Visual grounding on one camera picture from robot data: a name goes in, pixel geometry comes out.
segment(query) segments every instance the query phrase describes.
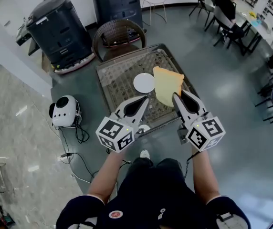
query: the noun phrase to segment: person's arm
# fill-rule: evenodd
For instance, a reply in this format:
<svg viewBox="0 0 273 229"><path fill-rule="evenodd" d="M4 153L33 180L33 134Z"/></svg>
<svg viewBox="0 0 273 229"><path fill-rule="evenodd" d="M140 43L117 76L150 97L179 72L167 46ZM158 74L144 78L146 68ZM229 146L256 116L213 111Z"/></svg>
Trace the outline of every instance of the person's arm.
<svg viewBox="0 0 273 229"><path fill-rule="evenodd" d="M88 189L88 194L99 197L105 204L107 204L115 187L125 152L125 150L120 153L111 151L105 163L92 181Z"/></svg>
<svg viewBox="0 0 273 229"><path fill-rule="evenodd" d="M205 204L220 195L208 151L202 151L193 157L193 175L195 193Z"/></svg>
<svg viewBox="0 0 273 229"><path fill-rule="evenodd" d="M231 9L231 15L230 15L230 21L235 24L236 23L236 7L234 6L234 4L231 4L231 7L229 8Z"/></svg>

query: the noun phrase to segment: desk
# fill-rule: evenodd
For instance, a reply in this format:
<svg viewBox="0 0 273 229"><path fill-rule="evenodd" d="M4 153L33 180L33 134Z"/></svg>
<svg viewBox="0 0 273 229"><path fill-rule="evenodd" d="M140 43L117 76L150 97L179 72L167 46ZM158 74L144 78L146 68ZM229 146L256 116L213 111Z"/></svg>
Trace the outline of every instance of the desk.
<svg viewBox="0 0 273 229"><path fill-rule="evenodd" d="M271 45L273 42L273 31L267 28L264 25L264 22L255 19L254 17L250 16L249 12L247 13L240 13L238 12L237 15L239 15L241 18L245 19L245 22L241 26L242 29L247 27L244 31L245 33L248 33L248 31L252 28L255 31L255 35L253 39L249 42L248 46L245 47L245 51L243 55L245 55L247 52L253 53L257 45L260 43L262 38Z"/></svg>

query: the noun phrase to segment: white cable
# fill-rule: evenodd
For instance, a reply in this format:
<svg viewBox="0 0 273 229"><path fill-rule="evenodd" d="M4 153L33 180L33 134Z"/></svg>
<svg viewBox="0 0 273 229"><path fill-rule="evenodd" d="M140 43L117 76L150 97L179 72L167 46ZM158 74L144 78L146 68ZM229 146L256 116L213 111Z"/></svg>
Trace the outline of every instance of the white cable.
<svg viewBox="0 0 273 229"><path fill-rule="evenodd" d="M86 183L91 184L91 182L86 181L86 180L83 180L83 179L81 179L79 176L77 176L77 175L76 175L76 174L73 172L72 167L71 167L71 171L72 171L73 175L74 175L76 178L78 178L79 180L81 180L81 181L84 181L84 182L86 182Z"/></svg>
<svg viewBox="0 0 273 229"><path fill-rule="evenodd" d="M87 181L87 180L84 180L84 179L81 179L79 176L77 176L77 175L75 174L75 172L73 172L71 163L69 163L69 165L70 165L70 168L71 168L71 171L72 171L73 175L74 175L77 179L79 179L79 180L81 180L81 181L84 181L84 182L86 182L86 183L91 184L91 182L89 182L89 181Z"/></svg>

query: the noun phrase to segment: marble floor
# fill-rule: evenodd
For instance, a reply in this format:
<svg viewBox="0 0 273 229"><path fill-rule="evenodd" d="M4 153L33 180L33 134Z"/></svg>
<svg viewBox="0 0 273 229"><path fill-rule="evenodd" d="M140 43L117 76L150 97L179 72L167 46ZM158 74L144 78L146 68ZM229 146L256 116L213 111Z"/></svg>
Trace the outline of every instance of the marble floor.
<svg viewBox="0 0 273 229"><path fill-rule="evenodd" d="M0 203L17 229L54 228L67 201L81 193L51 127L51 102L0 67L0 162L7 192Z"/></svg>

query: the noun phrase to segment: wicker chair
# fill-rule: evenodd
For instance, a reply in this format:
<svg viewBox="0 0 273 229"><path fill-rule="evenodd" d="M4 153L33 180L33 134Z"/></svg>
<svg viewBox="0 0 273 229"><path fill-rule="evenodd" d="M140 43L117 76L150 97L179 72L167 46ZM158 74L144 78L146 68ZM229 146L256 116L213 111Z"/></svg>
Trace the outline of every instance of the wicker chair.
<svg viewBox="0 0 273 229"><path fill-rule="evenodd" d="M145 33L136 23L129 20L114 20L103 24L100 28L98 28L93 38L93 53L100 62L104 62L125 53L138 50L139 48L135 45L132 45L129 41L129 35L132 33L136 33L140 36L142 41L142 48L145 48ZM103 41L105 46L111 47L106 52L104 59L98 52L100 41Z"/></svg>

